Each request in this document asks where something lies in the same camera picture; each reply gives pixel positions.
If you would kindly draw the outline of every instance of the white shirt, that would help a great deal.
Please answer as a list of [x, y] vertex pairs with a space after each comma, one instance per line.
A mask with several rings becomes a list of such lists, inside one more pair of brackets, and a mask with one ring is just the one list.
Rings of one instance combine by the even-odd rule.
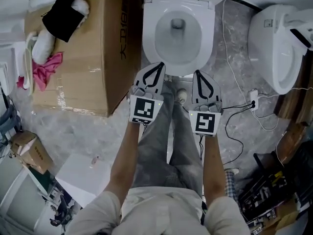
[[249, 235], [237, 203], [229, 197], [212, 202], [200, 224], [201, 198], [184, 188], [130, 189], [122, 208], [115, 194], [105, 191], [71, 221], [67, 235]]

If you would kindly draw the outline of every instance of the plaid fabric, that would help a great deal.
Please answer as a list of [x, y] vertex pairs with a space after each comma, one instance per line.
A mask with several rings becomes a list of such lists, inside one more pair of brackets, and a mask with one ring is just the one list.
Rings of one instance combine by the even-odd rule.
[[225, 176], [226, 176], [225, 194], [227, 197], [230, 197], [233, 200], [235, 200], [238, 206], [240, 207], [238, 202], [238, 196], [235, 190], [235, 177], [234, 177], [235, 175], [231, 171], [226, 171]]

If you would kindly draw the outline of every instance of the sleeve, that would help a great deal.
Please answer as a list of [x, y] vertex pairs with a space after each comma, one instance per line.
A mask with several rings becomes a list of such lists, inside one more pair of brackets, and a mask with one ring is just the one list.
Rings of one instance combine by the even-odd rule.
[[250, 235], [237, 203], [229, 197], [215, 199], [209, 206], [204, 225], [212, 235]]
[[104, 191], [70, 222], [66, 235], [93, 235], [102, 232], [110, 235], [119, 225], [120, 202], [115, 194]]

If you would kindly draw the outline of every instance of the white toilet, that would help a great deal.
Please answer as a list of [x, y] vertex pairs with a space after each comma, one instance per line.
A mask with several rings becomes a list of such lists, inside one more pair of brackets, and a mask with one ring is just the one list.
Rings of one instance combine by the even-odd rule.
[[313, 9], [272, 5], [252, 18], [248, 52], [254, 68], [279, 94], [292, 89], [302, 57], [313, 50]]
[[213, 47], [215, 5], [222, 0], [145, 0], [142, 45], [151, 63], [166, 74], [201, 69]]

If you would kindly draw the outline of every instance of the marble floor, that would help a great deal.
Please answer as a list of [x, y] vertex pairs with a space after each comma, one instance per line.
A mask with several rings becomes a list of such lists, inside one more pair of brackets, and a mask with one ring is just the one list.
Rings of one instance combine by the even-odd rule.
[[[233, 74], [226, 62], [225, 45], [222, 37], [222, 3], [216, 6], [215, 35], [212, 55], [203, 68], [221, 87], [223, 107], [244, 103]], [[258, 89], [260, 93], [274, 94], [271, 87], [253, 69], [247, 54], [247, 34], [251, 17], [255, 14], [252, 9], [227, 0], [224, 12], [224, 33], [227, 43], [228, 59], [234, 69], [238, 83], [247, 98], [247, 92]], [[144, 56], [142, 67], [149, 64]], [[190, 80], [179, 81], [178, 85], [186, 87], [191, 93]], [[110, 118], [79, 115], [71, 112], [55, 110], [34, 110], [32, 98], [27, 92], [15, 89], [11, 94], [18, 110], [20, 110], [25, 129], [40, 137], [48, 153], [54, 160], [55, 174], [61, 168], [71, 153], [78, 153], [93, 158], [99, 156], [101, 160], [112, 165], [122, 141], [129, 116], [129, 104], [124, 99]], [[256, 115], [265, 116], [273, 112], [276, 97], [260, 99], [260, 107]], [[218, 130], [219, 144], [223, 163], [236, 158], [241, 152], [241, 144], [226, 136], [225, 124], [231, 114], [238, 109], [225, 110]], [[261, 119], [265, 128], [273, 128], [277, 117], [270, 116]], [[242, 155], [226, 167], [240, 168], [237, 180], [245, 177], [257, 166], [253, 153], [269, 153], [276, 147], [288, 121], [280, 119], [277, 127], [272, 131], [263, 130], [250, 111], [232, 117], [227, 127], [229, 135], [240, 139], [244, 143]], [[170, 156], [173, 144], [173, 133], [170, 131], [168, 154]]]

